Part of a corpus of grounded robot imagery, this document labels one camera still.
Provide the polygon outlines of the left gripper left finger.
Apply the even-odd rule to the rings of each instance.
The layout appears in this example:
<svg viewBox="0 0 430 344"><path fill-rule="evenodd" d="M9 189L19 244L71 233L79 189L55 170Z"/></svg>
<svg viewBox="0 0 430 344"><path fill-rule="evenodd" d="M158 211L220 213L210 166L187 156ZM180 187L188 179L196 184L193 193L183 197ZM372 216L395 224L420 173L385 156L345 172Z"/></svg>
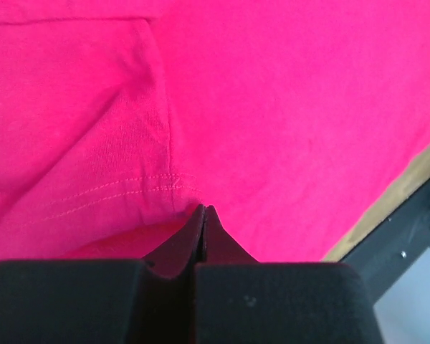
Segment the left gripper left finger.
<svg viewBox="0 0 430 344"><path fill-rule="evenodd" d="M182 275L187 266L192 267L201 250L204 222L205 206L198 205L181 229L144 256L149 270L155 276L171 280Z"/></svg>

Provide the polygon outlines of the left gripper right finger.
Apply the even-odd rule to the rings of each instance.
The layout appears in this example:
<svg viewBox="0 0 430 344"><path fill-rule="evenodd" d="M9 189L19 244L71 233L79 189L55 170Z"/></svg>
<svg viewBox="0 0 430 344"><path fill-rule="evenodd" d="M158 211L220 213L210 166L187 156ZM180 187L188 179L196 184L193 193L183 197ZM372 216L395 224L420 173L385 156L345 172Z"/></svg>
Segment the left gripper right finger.
<svg viewBox="0 0 430 344"><path fill-rule="evenodd" d="M259 263L224 229L214 206L205 210L199 252L207 264Z"/></svg>

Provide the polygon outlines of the magenta t shirt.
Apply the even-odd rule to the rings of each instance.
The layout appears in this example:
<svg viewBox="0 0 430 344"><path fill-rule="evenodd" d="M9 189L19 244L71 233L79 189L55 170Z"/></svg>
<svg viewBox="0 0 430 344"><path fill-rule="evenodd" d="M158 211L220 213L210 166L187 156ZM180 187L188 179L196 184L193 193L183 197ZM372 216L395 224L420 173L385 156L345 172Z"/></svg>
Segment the magenta t shirt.
<svg viewBox="0 0 430 344"><path fill-rule="evenodd" d="M0 1L0 260L141 257L199 204L322 259L430 144L430 1Z"/></svg>

